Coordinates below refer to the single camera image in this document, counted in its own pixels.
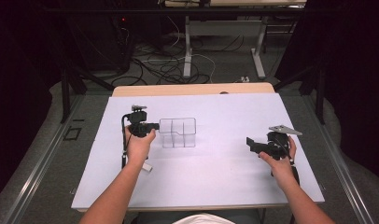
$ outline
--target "metal frame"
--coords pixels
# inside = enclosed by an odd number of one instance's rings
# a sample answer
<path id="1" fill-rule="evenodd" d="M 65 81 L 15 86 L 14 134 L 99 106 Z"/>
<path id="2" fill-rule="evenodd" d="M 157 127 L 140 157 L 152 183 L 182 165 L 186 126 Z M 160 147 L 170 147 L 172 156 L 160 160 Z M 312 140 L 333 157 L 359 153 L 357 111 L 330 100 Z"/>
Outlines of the metal frame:
<path id="1" fill-rule="evenodd" d="M 358 193 L 358 189 L 356 187 L 355 182 L 350 176 L 349 169 L 344 162 L 343 157 L 341 156 L 339 148 L 332 141 L 329 132 L 325 125 L 321 125 L 317 115 L 315 114 L 315 105 L 312 101 L 311 96 L 303 96 L 302 97 L 307 109 L 309 110 L 309 114 L 312 116 L 313 122 L 316 124 L 317 128 L 320 130 L 321 135 L 324 138 L 324 141 L 327 143 L 327 153 L 330 156 L 331 163 L 335 169 L 335 173 L 341 181 L 341 184 L 346 193 L 347 199 L 352 204 L 353 210 L 358 217 L 358 221 L 360 223 L 374 223 L 370 213 L 368 212 L 364 202 L 361 199 L 361 196 Z"/>
<path id="2" fill-rule="evenodd" d="M 79 106 L 81 105 L 83 99 L 84 99 L 84 96 L 82 95 L 76 96 L 71 108 L 73 113 L 71 113 L 68 116 L 69 120 L 74 116 L 75 112 L 79 109 Z M 29 178 L 26 180 L 26 183 L 23 185 L 23 188 L 21 189 L 21 193 L 18 195 L 14 204 L 12 204 L 11 208 L 9 209 L 9 212 L 6 216 L 6 219 L 4 220 L 4 223 L 9 223 L 9 224 L 20 223 L 21 217 L 23 216 L 27 206 L 29 205 L 30 201 L 35 195 L 35 191 L 38 189 L 38 186 L 40 185 L 42 178 L 47 172 L 48 167 L 50 163 L 52 162 L 53 157 L 55 156 L 57 149 L 60 143 L 62 142 L 62 139 L 64 138 L 64 133 L 66 133 L 66 131 L 69 129 L 69 123 L 70 122 L 60 124 L 58 130 L 56 131 L 56 134 L 53 136 L 48 146 L 48 149 L 44 152 L 44 154 L 38 160 L 32 173 L 30 174 Z"/>

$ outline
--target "person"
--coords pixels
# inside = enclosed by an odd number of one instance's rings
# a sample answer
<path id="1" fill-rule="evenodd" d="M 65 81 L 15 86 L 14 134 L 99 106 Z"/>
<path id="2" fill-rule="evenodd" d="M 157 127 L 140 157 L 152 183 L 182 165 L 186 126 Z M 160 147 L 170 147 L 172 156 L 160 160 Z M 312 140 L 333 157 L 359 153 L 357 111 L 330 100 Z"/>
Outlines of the person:
<path id="1" fill-rule="evenodd" d="M 139 138 L 130 134 L 129 129 L 125 128 L 126 138 L 129 142 L 128 145 L 128 162 L 126 166 L 119 172 L 113 182 L 107 187 L 107 189 L 96 199 L 91 205 L 85 215 L 82 217 L 79 223 L 117 223 L 121 224 L 126 215 L 129 201 L 133 194 L 133 190 L 137 181 L 137 178 L 142 169 L 143 163 L 149 153 L 150 144 L 155 138 L 155 130 L 152 130 L 146 137 Z M 291 137 L 288 138 L 290 145 L 290 156 L 292 159 L 295 157 L 296 146 Z M 268 154 L 261 152 L 259 157 L 267 162 L 271 168 L 274 178 L 277 181 L 277 185 L 285 193 L 289 207 L 296 219 L 297 223 L 334 223 L 330 217 L 328 217 L 323 210 L 321 210 L 312 199 L 301 189 L 297 183 L 288 158 L 280 161 L 274 160 Z M 239 217 L 241 220 L 246 219 L 248 223 L 255 223 L 254 210 L 241 209 L 241 210 L 229 210 L 230 215 Z M 212 211 L 209 213 L 196 213 L 196 212 L 177 212 L 179 216 L 172 216 L 171 212 L 168 213 L 140 213 L 138 223 L 164 223 L 159 222 L 156 218 L 168 216 L 171 220 L 170 223 L 195 223 L 191 221 L 208 220 L 204 223 L 234 223 L 224 217 L 226 211 Z"/>

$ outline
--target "gray floor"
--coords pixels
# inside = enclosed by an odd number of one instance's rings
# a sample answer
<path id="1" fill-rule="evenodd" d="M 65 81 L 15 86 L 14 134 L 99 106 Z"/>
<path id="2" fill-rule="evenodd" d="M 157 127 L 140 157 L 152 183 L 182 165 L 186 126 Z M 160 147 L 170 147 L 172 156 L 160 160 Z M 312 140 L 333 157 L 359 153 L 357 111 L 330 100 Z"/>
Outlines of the gray floor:
<path id="1" fill-rule="evenodd" d="M 194 41 L 193 44 L 194 47 L 197 44 L 199 47 L 202 46 L 201 49 L 223 49 L 235 38 L 236 36 L 212 36 Z M 212 75 L 214 83 L 232 83 L 242 76 L 249 76 L 251 82 L 275 83 L 274 72 L 288 40 L 289 35 L 269 36 L 267 51 L 261 55 L 265 73 L 268 75 L 266 80 L 257 78 L 249 51 L 252 46 L 251 39 L 247 38 L 242 47 L 235 51 L 195 50 L 193 54 L 203 56 L 195 56 L 193 62 L 200 73 Z M 241 46 L 240 42 L 241 38 L 230 46 L 230 49 Z M 149 60 L 148 56 L 138 58 L 142 61 Z M 163 59 L 163 57 L 152 56 L 151 59 Z M 139 76 L 139 74 L 139 67 L 133 64 L 127 75 Z M 144 79 L 148 84 L 155 84 L 158 81 L 157 77 L 147 72 L 144 74 Z M 125 85 L 130 82 L 133 82 L 133 79 L 118 80 L 115 84 Z M 0 195 L 0 223 L 75 223 L 81 218 L 79 212 L 70 208 L 74 197 L 72 191 L 79 183 L 92 140 L 96 135 L 110 94 L 92 82 L 86 83 L 90 90 L 85 96 L 72 97 L 75 110 L 63 126 L 59 123 L 62 115 L 60 84 L 50 89 L 53 94 L 53 103 L 49 115 L 17 172 Z M 320 206 L 338 223 L 362 223 L 353 209 L 350 198 L 347 197 L 347 189 L 342 184 L 342 179 L 331 165 L 328 144 L 322 138 L 317 123 L 306 106 L 306 102 L 312 100 L 301 97 L 297 89 L 298 83 L 294 83 L 281 90 L 280 93 L 294 127 L 305 133 L 300 141 L 318 182 L 325 188 L 323 194 L 326 202 Z M 325 106 L 325 118 L 327 122 L 325 128 L 329 131 L 334 144 L 339 146 L 339 120 L 334 116 L 333 108 L 328 102 Z M 70 127 L 81 130 L 77 141 L 58 138 L 59 135 L 67 133 Z M 357 186 L 360 199 L 363 200 L 374 223 L 379 223 L 379 178 L 345 156 L 344 159 L 350 176 Z M 45 172 L 35 176 L 37 167 L 43 168 Z M 36 177 L 40 182 L 32 182 L 34 179 L 32 177 Z M 34 184 L 35 187 L 29 190 L 25 188 L 26 184 L 30 186 Z M 129 214 L 125 223 L 129 223 L 134 215 Z M 268 209 L 265 223 L 288 223 L 289 216 L 287 207 Z"/>

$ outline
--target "desk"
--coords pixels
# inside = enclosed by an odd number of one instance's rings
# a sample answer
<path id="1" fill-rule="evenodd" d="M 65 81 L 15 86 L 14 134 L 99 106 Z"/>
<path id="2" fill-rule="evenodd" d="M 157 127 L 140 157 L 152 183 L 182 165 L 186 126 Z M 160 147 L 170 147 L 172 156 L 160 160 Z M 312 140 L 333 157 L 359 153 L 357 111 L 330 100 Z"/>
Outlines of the desk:
<path id="1" fill-rule="evenodd" d="M 266 143 L 270 126 L 292 127 L 287 111 L 270 84 L 241 83 L 116 88 L 105 109 L 72 208 L 87 210 L 118 174 L 122 152 L 120 118 L 131 112 L 133 104 L 148 106 L 148 122 L 194 117 L 197 132 L 196 147 L 191 148 L 162 148 L 157 132 L 147 160 L 153 170 L 141 172 L 129 211 L 288 204 L 271 177 L 268 164 L 246 145 L 247 136 Z M 302 188 L 315 202 L 322 203 L 323 195 L 301 143 L 296 136 L 293 139 L 298 146 L 296 163 Z"/>
<path id="2" fill-rule="evenodd" d="M 304 5 L 306 0 L 211 0 L 210 7 L 271 7 Z M 183 3 L 165 1 L 167 7 L 197 7 L 197 3 Z M 266 78 L 260 60 L 260 49 L 265 37 L 268 18 L 261 21 L 190 21 L 186 16 L 186 58 L 184 64 L 184 77 L 190 76 L 192 48 L 191 35 L 246 35 L 256 36 L 256 47 L 251 49 L 257 75 L 260 79 Z"/>

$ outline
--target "white cable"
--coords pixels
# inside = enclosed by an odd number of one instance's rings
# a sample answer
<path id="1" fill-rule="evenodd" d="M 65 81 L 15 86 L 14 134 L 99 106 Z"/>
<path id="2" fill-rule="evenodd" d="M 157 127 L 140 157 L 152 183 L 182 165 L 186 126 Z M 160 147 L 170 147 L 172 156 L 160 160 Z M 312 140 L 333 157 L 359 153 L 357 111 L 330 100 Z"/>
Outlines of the white cable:
<path id="1" fill-rule="evenodd" d="M 202 55 L 202 54 L 192 54 L 191 57 L 192 57 L 192 56 L 201 56 L 201 57 L 204 57 L 205 59 L 207 59 L 207 60 L 209 60 L 210 62 L 213 63 L 213 71 L 212 71 L 212 73 L 210 74 L 210 83 L 213 83 L 212 76 L 213 76 L 213 74 L 214 74 L 214 71 L 216 70 L 216 64 L 215 64 L 215 62 L 214 62 L 213 60 L 211 60 L 210 58 L 208 58 L 208 57 Z"/>
<path id="2" fill-rule="evenodd" d="M 178 26 L 175 24 L 175 22 L 168 16 L 167 17 L 171 22 L 172 22 L 172 24 L 175 26 L 175 28 L 177 29 L 177 40 L 175 41 L 175 43 L 173 44 L 173 45 L 171 45 L 170 47 L 169 47 L 169 49 L 170 48 L 172 48 L 174 45 L 176 45 L 177 43 L 178 43 L 178 41 L 180 40 L 180 30 L 178 29 Z"/>

